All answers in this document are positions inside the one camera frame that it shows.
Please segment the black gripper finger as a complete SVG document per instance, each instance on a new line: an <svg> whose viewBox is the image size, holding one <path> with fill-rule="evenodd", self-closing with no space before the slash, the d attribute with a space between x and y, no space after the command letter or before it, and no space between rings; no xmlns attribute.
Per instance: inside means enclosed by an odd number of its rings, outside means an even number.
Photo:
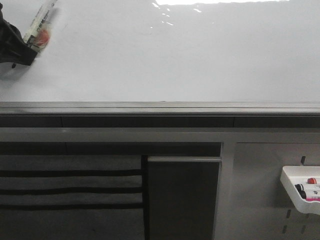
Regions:
<svg viewBox="0 0 320 240"><path fill-rule="evenodd" d="M3 17L3 4L0 4L0 63L31 66L37 52L24 41L20 31Z"/></svg>

